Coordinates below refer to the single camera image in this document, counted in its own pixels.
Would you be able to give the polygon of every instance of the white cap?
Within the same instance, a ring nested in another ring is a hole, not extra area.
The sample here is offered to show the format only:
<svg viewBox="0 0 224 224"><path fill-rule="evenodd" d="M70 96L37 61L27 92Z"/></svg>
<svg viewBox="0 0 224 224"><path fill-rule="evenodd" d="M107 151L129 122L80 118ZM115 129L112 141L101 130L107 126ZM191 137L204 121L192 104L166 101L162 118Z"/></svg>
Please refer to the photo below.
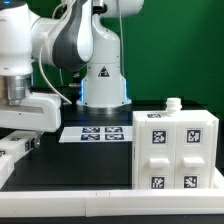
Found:
<svg viewBox="0 0 224 224"><path fill-rule="evenodd" d="M168 98L166 101L166 112L168 116L174 116L182 108L180 98Z"/></svg>

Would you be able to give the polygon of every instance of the white platform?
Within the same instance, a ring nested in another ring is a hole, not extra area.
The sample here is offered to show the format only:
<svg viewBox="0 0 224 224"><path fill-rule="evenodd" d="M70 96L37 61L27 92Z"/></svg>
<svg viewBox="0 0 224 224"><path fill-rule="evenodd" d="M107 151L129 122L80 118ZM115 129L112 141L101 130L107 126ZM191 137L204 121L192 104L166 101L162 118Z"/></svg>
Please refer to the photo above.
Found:
<svg viewBox="0 0 224 224"><path fill-rule="evenodd" d="M0 193L0 217L75 217L224 213L224 178L214 189Z"/></svg>

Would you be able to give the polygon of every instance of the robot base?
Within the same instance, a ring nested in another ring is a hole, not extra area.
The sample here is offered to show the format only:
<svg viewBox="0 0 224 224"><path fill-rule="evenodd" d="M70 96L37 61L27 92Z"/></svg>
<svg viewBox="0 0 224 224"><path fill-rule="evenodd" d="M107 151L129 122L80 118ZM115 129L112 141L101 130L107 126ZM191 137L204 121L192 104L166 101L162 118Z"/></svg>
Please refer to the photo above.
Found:
<svg viewBox="0 0 224 224"><path fill-rule="evenodd" d="M94 113L94 114L114 114L122 111L129 111L131 109L131 100L128 100L124 105L118 107L90 107L81 101L77 101L77 109L79 111Z"/></svg>

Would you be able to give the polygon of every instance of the white box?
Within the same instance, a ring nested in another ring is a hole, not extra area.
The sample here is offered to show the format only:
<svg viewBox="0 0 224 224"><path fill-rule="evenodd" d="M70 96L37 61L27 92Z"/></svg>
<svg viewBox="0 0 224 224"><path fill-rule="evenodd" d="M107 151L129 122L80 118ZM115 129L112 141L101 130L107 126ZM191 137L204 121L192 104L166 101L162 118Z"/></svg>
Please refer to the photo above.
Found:
<svg viewBox="0 0 224 224"><path fill-rule="evenodd" d="M0 156L0 189L5 184L9 176L14 170L14 162L12 155Z"/></svg>
<svg viewBox="0 0 224 224"><path fill-rule="evenodd" d="M212 188L218 119L178 109L133 113L134 189Z"/></svg>
<svg viewBox="0 0 224 224"><path fill-rule="evenodd" d="M0 154L12 155L16 163L34 148L36 137L33 131L15 131L0 140Z"/></svg>

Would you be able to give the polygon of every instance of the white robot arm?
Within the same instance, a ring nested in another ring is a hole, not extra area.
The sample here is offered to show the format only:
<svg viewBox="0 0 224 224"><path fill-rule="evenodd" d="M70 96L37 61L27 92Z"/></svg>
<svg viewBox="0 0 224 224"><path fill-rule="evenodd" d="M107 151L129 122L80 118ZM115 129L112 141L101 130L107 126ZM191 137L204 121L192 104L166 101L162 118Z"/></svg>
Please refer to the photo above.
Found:
<svg viewBox="0 0 224 224"><path fill-rule="evenodd" d="M61 124L55 94L30 93L31 55L79 71L93 53L92 0L67 0L62 19L32 13L25 2L0 2L0 127L54 132Z"/></svg>

